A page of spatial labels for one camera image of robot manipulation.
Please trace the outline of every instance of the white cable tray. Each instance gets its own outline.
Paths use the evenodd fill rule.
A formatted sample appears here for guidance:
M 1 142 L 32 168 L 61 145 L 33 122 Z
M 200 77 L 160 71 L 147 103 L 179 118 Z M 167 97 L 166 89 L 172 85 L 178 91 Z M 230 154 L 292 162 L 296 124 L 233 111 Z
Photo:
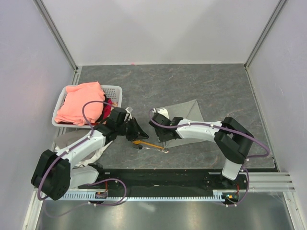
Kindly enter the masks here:
M 104 201 L 104 200 L 120 200 L 122 197 L 108 197 L 96 198 L 97 191 L 67 191 L 66 194 L 59 200 L 90 200 L 90 201 Z M 187 197 L 127 197 L 126 201 L 209 201 L 221 202 L 222 192 L 213 192 L 213 196 L 187 196 Z

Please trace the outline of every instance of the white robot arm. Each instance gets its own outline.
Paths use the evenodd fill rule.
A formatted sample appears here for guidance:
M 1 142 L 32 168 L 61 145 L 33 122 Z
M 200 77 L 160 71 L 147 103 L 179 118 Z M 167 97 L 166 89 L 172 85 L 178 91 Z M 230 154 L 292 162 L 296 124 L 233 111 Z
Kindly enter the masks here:
M 174 117 L 173 120 L 170 120 L 168 119 L 168 114 L 165 113 L 165 109 L 162 109 L 153 115 L 149 124 L 155 128 L 160 142 L 181 138 L 196 138 L 215 142 L 226 157 L 222 176 L 230 181 L 236 179 L 253 143 L 250 139 L 241 135 L 233 134 L 230 137 L 231 133 L 215 128 L 228 127 L 253 137 L 251 133 L 231 117 L 226 117 L 224 121 L 216 122 L 190 121 L 182 117 Z
M 76 188 L 82 184 L 94 183 L 98 177 L 98 171 L 91 166 L 74 168 L 76 164 L 78 164 L 82 159 L 84 159 L 89 153 L 100 149 L 101 147 L 106 145 L 106 137 L 101 132 L 94 130 L 92 136 L 88 139 L 90 135 L 91 132 L 89 132 L 82 139 L 80 139 L 87 139 L 81 145 L 78 145 L 78 143 L 80 142 L 80 140 L 78 140 L 69 145 L 68 147 L 58 150 L 58 152 L 56 153 L 56 155 L 60 156 L 62 153 L 66 152 L 73 146 L 78 145 L 76 148 L 71 151 L 68 151 L 68 153 L 62 157 L 62 159 L 68 160 L 68 162 L 70 163 L 71 180 L 69 189 Z

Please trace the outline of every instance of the red cloth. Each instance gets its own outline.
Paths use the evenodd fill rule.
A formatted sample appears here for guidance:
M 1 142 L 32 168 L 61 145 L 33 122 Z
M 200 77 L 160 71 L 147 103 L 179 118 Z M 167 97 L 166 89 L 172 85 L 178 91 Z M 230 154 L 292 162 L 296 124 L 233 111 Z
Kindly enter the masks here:
M 112 100 L 111 99 L 109 99 L 108 101 L 107 101 L 109 104 L 113 104 L 113 102 L 112 102 Z M 105 105 L 104 106 L 104 116 L 102 117 L 102 119 L 105 119 L 105 118 L 107 118 L 109 115 L 110 115 L 110 113 L 111 113 L 111 106 L 110 105 Z

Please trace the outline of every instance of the gray marble surface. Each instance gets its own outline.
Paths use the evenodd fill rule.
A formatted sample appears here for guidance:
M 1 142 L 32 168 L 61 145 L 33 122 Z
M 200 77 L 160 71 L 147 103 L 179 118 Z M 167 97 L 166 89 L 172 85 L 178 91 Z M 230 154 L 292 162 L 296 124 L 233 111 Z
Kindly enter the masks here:
M 122 107 L 159 144 L 148 124 L 148 110 L 197 99 L 205 121 L 235 118 L 255 138 L 267 143 L 260 116 L 242 64 L 84 66 L 79 83 L 98 81 L 123 89 Z M 253 144 L 250 155 L 265 151 Z M 224 156 L 208 141 L 170 148 L 165 154 L 153 149 L 137 150 L 118 137 L 98 163 L 105 168 L 222 168 Z M 252 159 L 249 168 L 273 168 L 271 156 Z

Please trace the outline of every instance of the gray cloth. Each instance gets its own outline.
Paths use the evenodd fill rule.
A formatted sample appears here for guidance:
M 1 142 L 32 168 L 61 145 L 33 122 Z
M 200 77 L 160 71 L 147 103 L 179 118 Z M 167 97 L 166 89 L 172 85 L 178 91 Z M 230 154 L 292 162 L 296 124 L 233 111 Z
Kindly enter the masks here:
M 201 115 L 200 108 L 198 106 L 197 100 L 192 100 L 189 102 L 184 102 L 180 104 L 175 104 L 171 106 L 162 107 L 167 109 L 170 119 L 173 119 L 175 116 L 180 116 L 192 121 L 204 121 Z M 202 142 L 203 140 L 187 138 L 187 139 L 176 139 L 164 142 L 163 145 L 165 148 L 175 147 L 179 145 L 186 145 L 190 143 Z

